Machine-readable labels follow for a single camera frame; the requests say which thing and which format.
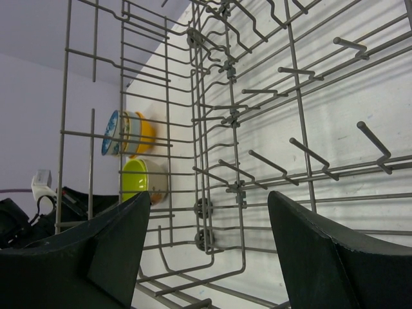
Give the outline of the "white floral leaf bowl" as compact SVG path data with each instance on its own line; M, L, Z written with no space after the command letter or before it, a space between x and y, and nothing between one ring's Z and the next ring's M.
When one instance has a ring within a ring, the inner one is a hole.
M131 158L132 155L129 154L131 152L131 144L128 142L130 139L130 134L131 134L131 128L132 128L132 119L129 118L129 112L128 111L123 111L122 114L125 116L123 118L123 135L121 138L125 141L122 142L122 150L123 152L126 152L128 157Z

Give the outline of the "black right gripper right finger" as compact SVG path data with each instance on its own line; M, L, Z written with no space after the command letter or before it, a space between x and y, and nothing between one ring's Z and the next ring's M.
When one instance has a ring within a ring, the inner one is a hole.
M411 308L411 248L272 191L268 213L292 308Z

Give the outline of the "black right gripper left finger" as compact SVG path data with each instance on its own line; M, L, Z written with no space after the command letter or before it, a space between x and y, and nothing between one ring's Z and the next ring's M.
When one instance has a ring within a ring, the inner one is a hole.
M147 233L144 191L92 220L1 251L1 308L130 308Z

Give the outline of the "orange ribbed bowl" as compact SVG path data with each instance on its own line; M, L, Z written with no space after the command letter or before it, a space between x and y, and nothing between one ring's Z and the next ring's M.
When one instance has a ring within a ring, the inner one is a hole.
M153 148L153 143L155 142L156 131L151 123L145 119L143 114L139 111L134 112L136 113L141 120L141 139L140 142L144 142L143 144L139 144L138 150L135 154L132 153L131 158L135 158L137 155L147 153L150 149Z

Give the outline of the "white blue patterned bowl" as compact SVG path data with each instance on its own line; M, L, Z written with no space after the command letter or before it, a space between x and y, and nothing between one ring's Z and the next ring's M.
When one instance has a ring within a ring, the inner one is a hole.
M101 155L111 155L117 156L120 151L120 121L122 117L120 116L119 110L114 110L111 114L108 124L105 128L104 136L101 146Z

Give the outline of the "lime green bowl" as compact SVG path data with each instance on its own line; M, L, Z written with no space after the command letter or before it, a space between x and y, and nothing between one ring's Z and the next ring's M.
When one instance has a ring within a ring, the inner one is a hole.
M147 166L143 160L130 160L122 170L122 201L148 190Z

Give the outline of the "beige bowl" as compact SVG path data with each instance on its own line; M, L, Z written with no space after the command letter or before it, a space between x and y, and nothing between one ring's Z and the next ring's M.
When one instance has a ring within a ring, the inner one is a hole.
M146 178L144 190L149 192L151 204L157 205L167 196L168 178L166 172L153 161L144 159L142 162Z

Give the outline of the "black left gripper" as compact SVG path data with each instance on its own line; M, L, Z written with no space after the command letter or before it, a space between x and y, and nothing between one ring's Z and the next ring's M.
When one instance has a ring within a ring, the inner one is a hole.
M93 217L118 205L117 195L92 196ZM69 187L62 188L61 223L86 221L88 219L88 193ZM48 214L39 214L31 220L10 198L1 200L1 249L24 248L48 238L55 233L55 209Z

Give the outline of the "white yellow dotted bowl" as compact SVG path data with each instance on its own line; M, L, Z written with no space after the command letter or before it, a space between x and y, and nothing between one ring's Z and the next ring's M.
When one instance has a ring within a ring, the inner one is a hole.
M135 154L138 150L141 139L141 120L140 117L134 112L126 111L126 115L129 116L129 133L127 136L129 139L129 146L127 151Z

